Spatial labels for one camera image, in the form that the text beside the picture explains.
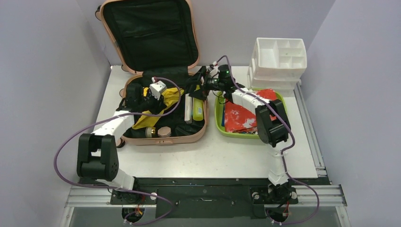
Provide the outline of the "green plastic tray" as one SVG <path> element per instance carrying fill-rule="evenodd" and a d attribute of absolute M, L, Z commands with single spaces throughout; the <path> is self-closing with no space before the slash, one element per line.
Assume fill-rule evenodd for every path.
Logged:
<path fill-rule="evenodd" d="M 225 103 L 228 101 L 223 97 L 222 92 L 218 92 L 215 98 L 214 104 L 214 115 L 215 115 L 215 125 L 219 132 L 226 137 L 240 138 L 240 139 L 258 139 L 259 136 L 257 132 L 255 134 L 247 133 L 229 133 L 225 131 L 225 128 L 221 126 L 221 111 Z"/>

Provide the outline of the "white drawer organizer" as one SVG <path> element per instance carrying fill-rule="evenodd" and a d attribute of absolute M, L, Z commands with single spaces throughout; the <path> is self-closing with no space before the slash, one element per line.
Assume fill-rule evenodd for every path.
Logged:
<path fill-rule="evenodd" d="M 306 47 L 299 38 L 256 38 L 248 83 L 251 88 L 292 91 L 307 68 Z"/>

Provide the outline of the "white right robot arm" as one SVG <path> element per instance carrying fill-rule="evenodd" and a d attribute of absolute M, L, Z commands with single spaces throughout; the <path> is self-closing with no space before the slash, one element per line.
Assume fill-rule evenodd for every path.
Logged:
<path fill-rule="evenodd" d="M 221 91 L 230 103 L 245 108 L 256 117 L 259 139 L 273 148 L 281 142 L 291 140 L 291 145 L 272 154 L 274 161 L 270 168 L 267 197 L 274 204 L 286 204 L 292 199 L 291 176 L 285 160 L 286 151 L 295 145 L 295 137 L 291 131 L 288 116 L 282 101 L 269 100 L 246 89 L 237 83 L 232 75 L 231 67 L 211 65 L 202 66 L 185 82 L 185 91 L 191 97 L 206 99 L 209 91 Z"/>

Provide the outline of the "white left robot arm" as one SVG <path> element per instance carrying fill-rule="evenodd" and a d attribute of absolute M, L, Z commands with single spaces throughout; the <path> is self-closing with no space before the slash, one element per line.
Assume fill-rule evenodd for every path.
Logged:
<path fill-rule="evenodd" d="M 119 168 L 117 143 L 121 144 L 122 135 L 138 119 L 134 113 L 159 115 L 166 107 L 162 93 L 164 85 L 155 89 L 145 89 L 134 85 L 126 90 L 126 96 L 121 99 L 113 119 L 92 133 L 83 133 L 78 140 L 77 174 L 81 178 L 92 179 L 123 189 L 120 194 L 128 203 L 139 202 L 143 196 L 136 177 L 128 175 Z"/>

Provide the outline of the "red garment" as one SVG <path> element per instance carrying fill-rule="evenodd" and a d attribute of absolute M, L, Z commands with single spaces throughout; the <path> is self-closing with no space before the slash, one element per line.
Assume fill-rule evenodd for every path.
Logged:
<path fill-rule="evenodd" d="M 254 94 L 262 98 L 275 100 L 280 96 L 273 89 L 252 90 Z M 246 108 L 227 102 L 225 107 L 225 131 L 229 133 L 249 133 L 257 132 L 257 122 L 255 114 Z"/>

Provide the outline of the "yellow packet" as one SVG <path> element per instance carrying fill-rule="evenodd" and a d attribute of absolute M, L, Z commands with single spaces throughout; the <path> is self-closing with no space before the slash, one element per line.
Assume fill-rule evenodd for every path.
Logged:
<path fill-rule="evenodd" d="M 179 98 L 177 88 L 168 88 L 162 93 L 162 95 L 164 98 L 163 103 L 166 107 L 164 107 L 163 110 L 157 113 L 157 115 L 167 113 L 171 107 L 174 107 L 176 105 Z M 159 119 L 160 117 L 151 117 L 142 115 L 138 120 L 135 121 L 135 124 L 132 126 L 132 129 L 139 130 L 146 127 L 154 127 Z"/>

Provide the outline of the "blue cloth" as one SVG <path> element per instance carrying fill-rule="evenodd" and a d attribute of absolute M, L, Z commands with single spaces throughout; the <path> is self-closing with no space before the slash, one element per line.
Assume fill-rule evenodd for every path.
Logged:
<path fill-rule="evenodd" d="M 221 111 L 221 126 L 225 128 L 225 107 L 223 106 L 222 111 Z"/>

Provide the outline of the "pink hard-shell suitcase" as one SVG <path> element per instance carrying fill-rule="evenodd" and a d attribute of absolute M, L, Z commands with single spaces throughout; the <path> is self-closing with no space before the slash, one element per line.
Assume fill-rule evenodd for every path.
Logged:
<path fill-rule="evenodd" d="M 208 124 L 208 102 L 203 101 L 204 120 L 187 124 L 184 121 L 186 80 L 193 76 L 190 69 L 199 62 L 199 50 L 192 19 L 192 7 L 187 0 L 108 0 L 98 7 L 100 20 L 122 61 L 122 69 L 130 72 L 121 91 L 134 85 L 145 89 L 157 81 L 178 89 L 178 102 L 161 115 L 156 131 L 170 127 L 168 138 L 146 138 L 145 128 L 130 127 L 121 137 L 123 144 L 134 145 L 183 144 L 198 141 Z"/>

